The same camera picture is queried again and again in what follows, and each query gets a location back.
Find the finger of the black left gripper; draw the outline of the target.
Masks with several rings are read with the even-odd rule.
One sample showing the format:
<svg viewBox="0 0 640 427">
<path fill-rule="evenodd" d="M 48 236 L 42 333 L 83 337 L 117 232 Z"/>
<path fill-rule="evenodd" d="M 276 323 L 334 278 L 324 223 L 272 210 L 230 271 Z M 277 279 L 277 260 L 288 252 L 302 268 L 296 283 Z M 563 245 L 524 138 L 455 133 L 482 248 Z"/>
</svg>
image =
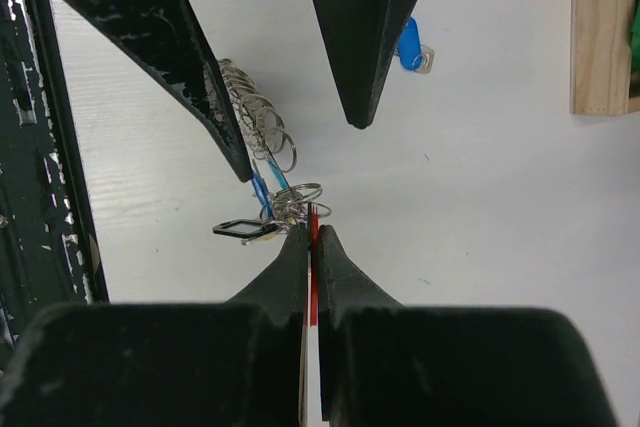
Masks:
<svg viewBox="0 0 640 427">
<path fill-rule="evenodd" d="M 188 0 L 63 0 L 209 132 L 242 182 L 252 168 L 217 59 Z"/>
<path fill-rule="evenodd" d="M 418 0 L 312 0 L 347 122 L 369 127 Z"/>
</svg>

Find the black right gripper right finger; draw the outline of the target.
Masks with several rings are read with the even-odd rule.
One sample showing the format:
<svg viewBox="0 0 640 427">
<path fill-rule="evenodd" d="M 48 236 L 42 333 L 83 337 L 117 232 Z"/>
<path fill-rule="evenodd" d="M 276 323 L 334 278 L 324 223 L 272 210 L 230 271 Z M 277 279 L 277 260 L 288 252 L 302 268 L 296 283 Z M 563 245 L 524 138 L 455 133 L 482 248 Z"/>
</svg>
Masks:
<svg viewBox="0 0 640 427">
<path fill-rule="evenodd" d="M 613 426 L 589 349 L 548 309 L 405 306 L 318 235 L 322 417 L 333 426 Z"/>
</svg>

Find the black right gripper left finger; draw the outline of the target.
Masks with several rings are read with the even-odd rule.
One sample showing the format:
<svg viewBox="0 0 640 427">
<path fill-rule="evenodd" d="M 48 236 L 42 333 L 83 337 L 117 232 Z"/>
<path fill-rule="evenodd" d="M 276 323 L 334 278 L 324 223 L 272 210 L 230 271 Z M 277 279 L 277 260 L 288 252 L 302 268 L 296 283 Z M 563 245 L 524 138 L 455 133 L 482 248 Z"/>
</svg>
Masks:
<svg viewBox="0 0 640 427">
<path fill-rule="evenodd" d="M 1 380 L 5 426 L 302 426 L 308 231 L 231 299 L 59 305 Z"/>
</svg>

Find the key with blue tag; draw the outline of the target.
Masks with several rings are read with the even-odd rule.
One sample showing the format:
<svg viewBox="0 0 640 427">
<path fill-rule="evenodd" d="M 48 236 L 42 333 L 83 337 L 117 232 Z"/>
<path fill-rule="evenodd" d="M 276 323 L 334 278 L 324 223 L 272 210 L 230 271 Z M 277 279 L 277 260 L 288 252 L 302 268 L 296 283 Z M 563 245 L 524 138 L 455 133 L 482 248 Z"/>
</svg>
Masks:
<svg viewBox="0 0 640 427">
<path fill-rule="evenodd" d="M 435 51 L 422 44 L 416 20 L 410 17 L 399 37 L 395 55 L 401 66 L 414 73 L 428 74 L 432 70 Z"/>
</svg>

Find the key with red tag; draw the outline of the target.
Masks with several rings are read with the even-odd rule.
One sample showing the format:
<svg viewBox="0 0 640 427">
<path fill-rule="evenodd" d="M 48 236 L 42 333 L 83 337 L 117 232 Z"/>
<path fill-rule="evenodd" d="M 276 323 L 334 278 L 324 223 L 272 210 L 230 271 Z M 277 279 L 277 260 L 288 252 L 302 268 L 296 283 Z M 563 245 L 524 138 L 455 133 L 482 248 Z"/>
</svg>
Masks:
<svg viewBox="0 0 640 427">
<path fill-rule="evenodd" d="M 308 205 L 308 227 L 309 227 L 309 325 L 316 326 L 318 323 L 318 274 L 317 274 L 317 250 L 319 217 L 317 207 L 310 203 Z"/>
</svg>

